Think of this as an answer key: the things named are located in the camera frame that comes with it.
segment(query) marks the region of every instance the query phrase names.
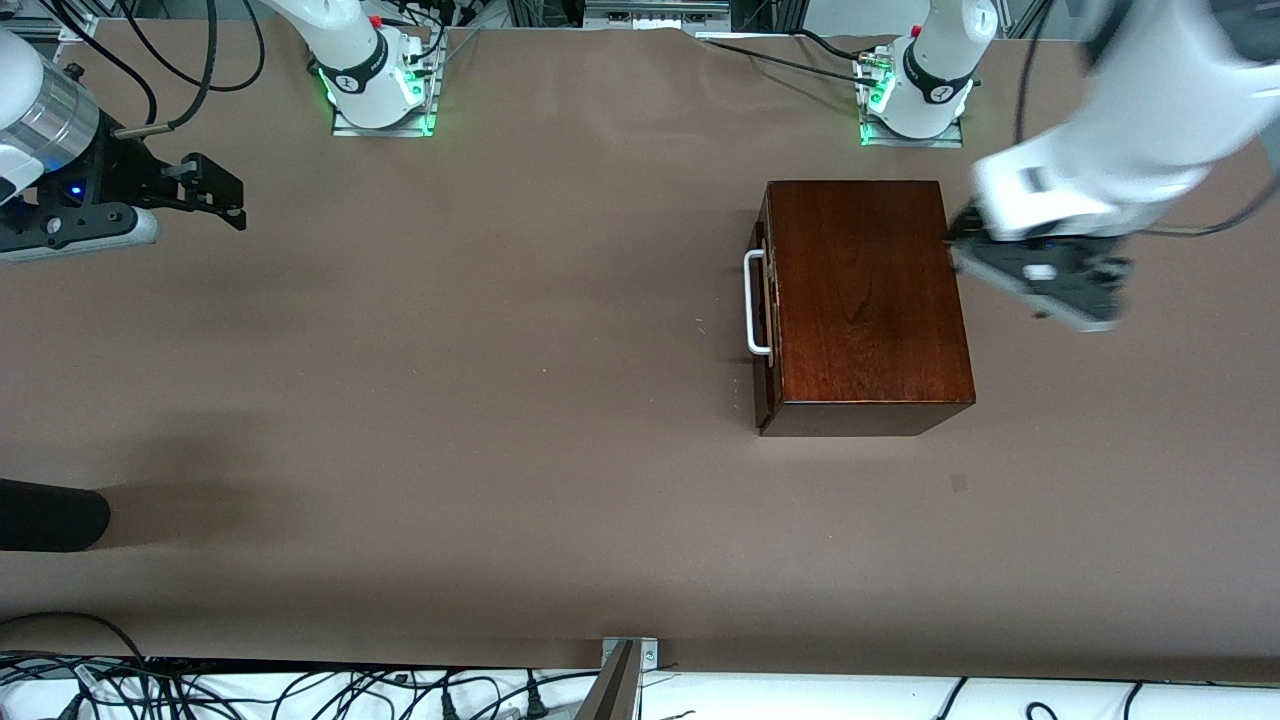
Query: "cable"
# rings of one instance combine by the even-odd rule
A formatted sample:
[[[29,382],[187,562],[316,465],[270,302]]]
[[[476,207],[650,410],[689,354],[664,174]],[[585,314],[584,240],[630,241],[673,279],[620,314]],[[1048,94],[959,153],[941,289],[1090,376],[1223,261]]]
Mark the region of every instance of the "cable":
[[[1129,691],[1129,694],[1125,696],[1124,714],[1120,716],[1121,720],[1129,720],[1129,708],[1133,707],[1133,698],[1138,697],[1138,691],[1140,691],[1144,684],[1147,684],[1144,680],[1138,680],[1133,684],[1133,689]]]
[[[480,37],[480,31],[481,29],[484,29],[484,28],[479,28],[477,27],[477,28],[472,29],[470,33],[467,33],[467,36],[465,38],[462,38],[462,42],[460,42],[458,46],[453,49],[453,53],[449,53],[448,55],[445,55],[444,59],[440,60],[440,64],[436,65],[433,69],[439,70],[440,68],[443,68],[444,65],[447,65],[449,63],[449,60],[452,60],[453,58],[457,56],[458,53],[462,53],[462,49],[466,47],[468,42],[471,42],[476,37]]]
[[[933,720],[947,720],[947,715],[951,715],[951,706],[956,703],[956,697],[960,694],[960,688],[969,682],[969,678],[960,678],[960,682],[951,687],[951,692],[947,694],[947,702],[942,706],[942,712],[938,712]]]
[[[1027,59],[1023,61],[1023,77],[1018,81],[1018,111],[1014,115],[1014,145],[1021,142],[1027,132],[1027,88],[1030,86],[1032,65],[1036,64],[1036,50],[1039,47],[1039,38],[1044,33],[1044,24],[1048,23],[1055,1],[1050,0],[1044,4],[1044,12],[1036,23],[1032,44],[1027,49]]]
[[[827,38],[822,37],[820,35],[818,35],[815,32],[812,32],[812,31],[808,31],[808,29],[804,29],[804,28],[787,31],[785,35],[790,35],[790,36],[795,36],[795,37],[808,37],[809,40],[817,42],[818,46],[822,47],[823,50],[826,50],[827,53],[831,53],[832,55],[835,55],[837,58],[841,58],[844,60],[858,60],[858,56],[861,55],[863,53],[867,53],[869,50],[874,50],[876,49],[874,46],[872,46],[872,47],[868,47],[867,50],[859,50],[858,53],[849,53],[846,50],[841,50],[840,47],[836,47],[835,45],[827,42]]]
[[[525,711],[525,720],[541,720],[543,717],[550,715],[550,711],[548,711],[547,706],[543,703],[543,694],[538,692],[538,685],[534,683],[534,671],[530,669],[525,670],[525,673],[529,674],[529,679],[525,680],[525,692],[529,693],[529,705]]]
[[[810,65],[801,65],[800,63],[792,63],[791,60],[783,60],[782,58],[773,58],[772,55],[762,55],[760,53],[756,53],[754,50],[746,50],[745,47],[733,47],[732,45],[724,45],[722,42],[716,42],[714,40],[704,40],[703,42],[705,42],[707,45],[713,45],[713,46],[719,47],[722,50],[728,50],[731,53],[740,53],[740,54],[748,55],[750,58],[758,58],[760,60],[768,60],[771,63],[777,63],[780,65],[786,65],[788,68],[795,68],[797,70],[804,70],[806,73],[814,73],[814,74],[819,74],[819,76],[824,76],[824,77],[831,77],[831,78],[836,78],[836,79],[844,79],[844,81],[849,81],[849,82],[852,82],[852,83],[856,83],[856,85],[867,85],[867,86],[876,85],[876,81],[873,81],[872,78],[846,76],[846,74],[841,74],[841,73],[833,73],[831,70],[823,70],[822,68],[814,68],[814,67],[810,67]]]
[[[1252,202],[1249,202],[1243,209],[1240,209],[1239,213],[1231,215],[1230,218],[1222,220],[1221,223],[1210,225],[1207,228],[1152,225],[1149,228],[1140,229],[1138,232],[1142,234],[1153,234],[1158,237],[1206,237],[1216,234],[1224,231],[1229,231],[1236,225],[1240,225],[1253,215],[1257,215],[1258,211],[1262,210],[1262,208],[1265,208],[1267,202],[1274,200],[1276,195],[1280,195],[1280,174],[1271,176],[1271,182],[1267,183],[1265,188],[1262,188],[1262,192],[1260,192],[1258,196],[1254,197]]]
[[[253,74],[243,82],[238,82],[236,85],[210,83],[210,92],[236,92],[237,90],[244,90],[257,82],[257,78],[262,74],[262,68],[266,65],[266,42],[262,40],[262,26],[257,22],[257,14],[253,12],[253,5],[248,0],[241,0],[241,4],[244,5],[246,10],[248,10],[248,19],[253,22],[253,35],[257,36],[257,67],[253,69]],[[142,46],[147,49],[147,53],[150,53],[152,58],[155,58],[161,65],[165,67],[166,70],[180,78],[187,85],[200,86],[201,81],[179,70],[173,63],[161,55],[159,50],[156,50],[155,45],[151,44],[151,38],[147,37],[146,33],[142,32],[142,27],[138,26],[138,20],[134,17],[133,10],[129,9],[128,3],[120,3],[120,9],[124,13],[125,22],[129,23],[131,28],[133,28],[133,35],[138,36],[138,41],[142,42]]]
[[[29,620],[46,620],[54,618],[65,620],[84,620],[106,628],[108,630],[111,632],[113,635],[115,635],[116,638],[120,639],[122,643],[124,643],[124,647],[129,648],[129,653],[133,655],[133,660],[138,664],[140,669],[143,665],[146,665],[146,660],[142,659],[142,651],[138,650],[137,643],[133,642],[133,638],[131,638],[128,633],[122,630],[119,625],[116,625],[115,623],[111,623],[110,620],[104,620],[102,618],[99,618],[97,615],[90,612],[77,612],[73,610],[47,610],[44,612],[28,612],[26,615],[18,615],[15,618],[0,620],[0,628],[4,628],[5,625],[13,625],[17,623],[27,623]]]
[[[561,680],[575,680],[577,678],[594,678],[594,676],[596,676],[599,674],[600,674],[599,670],[588,670],[588,671],[584,671],[584,673],[567,673],[564,675],[554,675],[552,678],[543,678],[543,679],[535,682],[532,684],[532,687],[547,685],[547,684],[550,684],[550,683],[558,683]],[[480,712],[476,712],[475,715],[472,715],[470,717],[470,720],[480,720],[481,717],[484,717],[485,712],[498,711],[502,707],[502,703],[507,702],[508,700],[511,700],[513,697],[518,697],[520,694],[526,693],[526,692],[529,692],[529,687],[527,685],[524,687],[524,688],[515,689],[515,691],[512,691],[512,692],[509,692],[509,693],[507,693],[504,696],[499,696],[498,700],[495,700],[495,701],[490,702],[489,705],[484,706],[483,708],[480,708]]]
[[[1053,708],[1050,707],[1050,706],[1047,706],[1047,705],[1044,705],[1043,702],[1032,702],[1032,703],[1029,703],[1027,706],[1027,708],[1023,711],[1023,717],[1025,717],[1027,720],[1037,720],[1036,719],[1036,711],[1037,710],[1043,710],[1044,712],[1047,712],[1048,716],[1050,716],[1050,720],[1057,720],[1057,712],[1053,712]]]
[[[156,108],[157,108],[156,94],[154,90],[151,90],[151,86],[147,83],[146,78],[138,74],[138,72],[134,70],[132,67],[129,67],[128,63],[111,54],[110,50],[102,47],[101,42],[93,40],[91,35],[84,32],[84,28],[82,28],[79,23],[72,19],[70,13],[67,10],[67,6],[63,4],[61,0],[52,0],[52,3],[55,3],[56,6],[49,5],[45,0],[40,0],[40,4],[44,5],[46,10],[52,13],[54,17],[60,19],[64,26],[67,26],[73,33],[76,33],[76,37],[81,38],[84,42],[84,45],[92,47],[99,55],[101,55],[109,63],[119,68],[124,74],[129,76],[129,78],[133,82],[136,82],[140,88],[142,88],[142,94],[147,97],[146,124],[156,122]]]
[[[200,78],[200,88],[196,90],[196,97],[191,100],[191,105],[180,115],[165,123],[170,131],[180,128],[191,122],[191,118],[196,117],[201,105],[205,104],[209,87],[214,83],[214,60],[218,56],[218,0],[205,0],[205,9],[209,13],[209,22],[206,23],[209,26],[209,45],[205,46],[205,74]]]

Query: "black object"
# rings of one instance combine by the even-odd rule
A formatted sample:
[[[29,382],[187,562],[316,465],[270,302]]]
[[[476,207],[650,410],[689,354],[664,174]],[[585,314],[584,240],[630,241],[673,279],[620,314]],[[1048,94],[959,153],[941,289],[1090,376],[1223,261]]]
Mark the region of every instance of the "black object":
[[[358,65],[352,65],[349,68],[330,68],[324,63],[317,63],[320,65],[320,72],[324,73],[324,77],[329,78],[329,82],[342,92],[352,95],[364,92],[365,83],[372,79],[378,73],[383,72],[383,68],[387,67],[387,59],[390,56],[387,36],[380,32],[374,33],[374,36],[378,38],[378,46],[374,47],[374,53]]]
[[[0,479],[0,550],[79,552],[110,520],[111,507],[93,491]]]
[[[1092,323],[1114,323],[1123,305],[1120,290],[1133,261],[1112,255],[1124,237],[1056,236],[1052,227],[1033,228],[1020,242],[997,242],[982,213],[970,205],[951,224],[947,243],[1004,278],[1001,284],[1024,296],[1039,296],[1066,306]],[[1028,278],[1028,266],[1044,268],[1043,277]]]
[[[929,105],[945,105],[955,97],[956,92],[964,90],[964,86],[969,83],[969,78],[973,77],[973,70],[956,79],[942,79],[938,76],[929,74],[915,59],[915,42],[906,46],[906,53],[902,54],[902,68],[906,70],[906,77],[911,81],[911,85],[920,88],[920,95],[924,96],[924,101]]]
[[[550,715],[550,711],[543,705],[543,693],[538,692],[534,671],[526,670],[526,673],[529,674],[529,680],[525,683],[525,688],[529,691],[529,710],[525,711],[525,720],[541,720]]]
[[[947,716],[951,715],[951,706],[955,705],[956,703],[956,698],[960,697],[960,688],[963,688],[965,685],[965,683],[968,683],[968,682],[969,682],[969,678],[960,678],[956,682],[956,684],[951,685],[951,692],[947,693],[947,701],[942,706],[942,711],[938,712],[933,717],[933,720],[947,720]]]
[[[0,208],[0,254],[124,236],[137,227],[134,208],[212,213],[238,231],[246,227],[244,186],[198,152],[170,165],[141,140],[116,140],[120,127],[101,113],[88,150],[36,183],[36,204],[20,196]]]

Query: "brown table surface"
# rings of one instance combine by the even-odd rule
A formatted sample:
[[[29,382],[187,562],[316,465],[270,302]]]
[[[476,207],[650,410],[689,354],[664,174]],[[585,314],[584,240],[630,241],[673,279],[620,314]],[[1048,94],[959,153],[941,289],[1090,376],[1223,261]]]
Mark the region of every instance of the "brown table surface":
[[[197,73],[204,32],[152,35]],[[266,35],[251,90],[150,141],[243,178],[247,232],[160,213],[155,247],[0,269],[0,474],[111,487],[119,515],[110,547],[0,557],[4,612],[96,611],[154,655],[589,665],[643,633],[686,669],[1280,675],[1275,206],[1133,241],[1105,334],[961,278],[978,404],[924,437],[753,430],[765,182],[936,178],[955,211],[1010,142],[1024,45],[983,60],[966,147],[925,151],[860,147],[847,85],[675,31],[483,33],[436,137],[337,140],[296,35]],[[101,38],[186,106],[127,27]],[[227,23],[219,78],[253,47]],[[1083,92],[1043,50],[1033,131]],[[1171,219],[1267,172],[1253,145]]]

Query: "metal bracket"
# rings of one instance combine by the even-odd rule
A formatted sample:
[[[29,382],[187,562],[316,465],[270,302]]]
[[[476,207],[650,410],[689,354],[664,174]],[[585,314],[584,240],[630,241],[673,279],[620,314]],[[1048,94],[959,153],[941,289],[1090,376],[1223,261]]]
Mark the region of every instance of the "metal bracket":
[[[652,643],[650,650],[645,650],[645,643]],[[635,720],[637,716],[641,667],[658,662],[658,641],[605,638],[604,656],[604,667],[573,720]]]
[[[658,669],[658,638],[604,638],[600,643],[600,666],[609,662],[609,655],[626,641],[640,643],[640,671],[650,673]]]

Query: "metal mounting plate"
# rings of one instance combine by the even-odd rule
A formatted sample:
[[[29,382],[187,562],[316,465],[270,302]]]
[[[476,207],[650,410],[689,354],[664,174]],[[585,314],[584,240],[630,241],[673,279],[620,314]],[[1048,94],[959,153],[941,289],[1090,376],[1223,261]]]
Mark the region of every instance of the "metal mounting plate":
[[[609,661],[609,653],[618,643],[636,641],[640,643],[640,671],[649,673],[658,669],[658,638],[604,638],[600,646],[600,666]]]

